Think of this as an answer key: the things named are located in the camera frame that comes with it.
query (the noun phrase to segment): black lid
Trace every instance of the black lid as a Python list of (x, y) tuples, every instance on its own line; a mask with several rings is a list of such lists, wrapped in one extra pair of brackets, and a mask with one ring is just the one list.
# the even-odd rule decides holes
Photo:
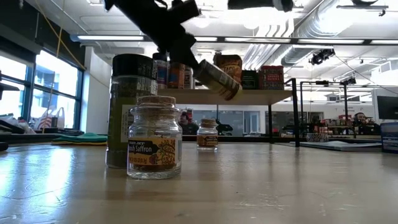
[(152, 55), (152, 59), (154, 59), (154, 60), (162, 60), (162, 61), (166, 62), (167, 61), (167, 55), (157, 52), (157, 53), (154, 53)]
[(153, 61), (150, 57), (138, 54), (120, 54), (113, 57), (112, 76), (137, 75), (141, 77), (156, 79), (152, 73)]

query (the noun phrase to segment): table surface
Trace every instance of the table surface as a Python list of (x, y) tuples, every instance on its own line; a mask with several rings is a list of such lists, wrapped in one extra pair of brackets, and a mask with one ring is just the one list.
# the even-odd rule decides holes
[(134, 180), (105, 147), (0, 152), (0, 223), (336, 223), (398, 220), (398, 156), (269, 144), (183, 145), (180, 176)]

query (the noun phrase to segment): small glass jar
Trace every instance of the small glass jar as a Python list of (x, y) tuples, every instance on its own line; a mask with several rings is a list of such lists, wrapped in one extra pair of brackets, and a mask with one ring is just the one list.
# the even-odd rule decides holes
[(182, 128), (175, 98), (143, 96), (131, 109), (127, 175), (137, 179), (166, 179), (181, 173)]
[(216, 151), (218, 145), (217, 123), (213, 119), (202, 119), (197, 134), (197, 149)]

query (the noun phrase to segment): ceiling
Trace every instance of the ceiling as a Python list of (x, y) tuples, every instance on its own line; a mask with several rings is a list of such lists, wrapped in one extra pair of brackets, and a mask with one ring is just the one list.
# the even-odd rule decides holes
[[(113, 7), (109, 12), (105, 12), (102, 6), (97, 6), (96, 3), (101, 0), (25, 1), (37, 9), (37, 2), (39, 2), (44, 14), (62, 26), (70, 34), (141, 34), (138, 27), (116, 7)], [(322, 3), (323, 0), (298, 0), (296, 4), (297, 6), (303, 6), (303, 10), (300, 12), (290, 12), (289, 14), (277, 12), (273, 9), (228, 11), (226, 8), (227, 2), (228, 0), (197, 0), (199, 7), (202, 7), (204, 16), (189, 20), (183, 26), (189, 33), (205, 36), (262, 36), (265, 34), (269, 36), (271, 32), (268, 31), (274, 28), (276, 30), (285, 29), (285, 33), (288, 36), (290, 34), (295, 35), (295, 32), (302, 26), (302, 22), (305, 19), (313, 19), (313, 15), (309, 15), (309, 13), (314, 7)], [(350, 0), (340, 0), (339, 3), (342, 5), (352, 5)], [(344, 11), (331, 12), (328, 18), (333, 17), (334, 19), (329, 20), (331, 22), (324, 26), (331, 28), (339, 24), (344, 24), (346, 29), (343, 29), (336, 36), (341, 38), (395, 39), (398, 36), (398, 26), (396, 25), (396, 21), (398, 21), (398, 1), (379, 0), (377, 5), (389, 6), (385, 16), (379, 17), (378, 14), (380, 11), (343, 9)], [(285, 26), (289, 18), (293, 21), (294, 26)], [(275, 31), (272, 35), (278, 36), (281, 34), (277, 34)], [(87, 45), (94, 46), (95, 52), (108, 63), (111, 62), (115, 54), (131, 52), (151, 56), (157, 48), (153, 43), (148, 42), (90, 42)], [(223, 54), (238, 54), (242, 58), (247, 58), (249, 46), (249, 44), (197, 43), (193, 51), (198, 54), (198, 58), (212, 58), (212, 54), (216, 50), (222, 51)], [(278, 47), (273, 47), (267, 50), (272, 54), (273, 52), (277, 52), (277, 49)], [(371, 70), (375, 69), (377, 64), (382, 64), (390, 58), (398, 57), (398, 47), (335, 46), (335, 52), (342, 61), (348, 63), (351, 68), (358, 69), (358, 71), (361, 71), (368, 78), (371, 75)], [(286, 68), (285, 76), (287, 78), (295, 77), (303, 80), (332, 80), (339, 75), (351, 71), (351, 68), (346, 66), (340, 59), (332, 57), (323, 64), (313, 67), (308, 63), (308, 58), (303, 58), (293, 67)], [(368, 83), (361, 76), (357, 76), (357, 82)]]

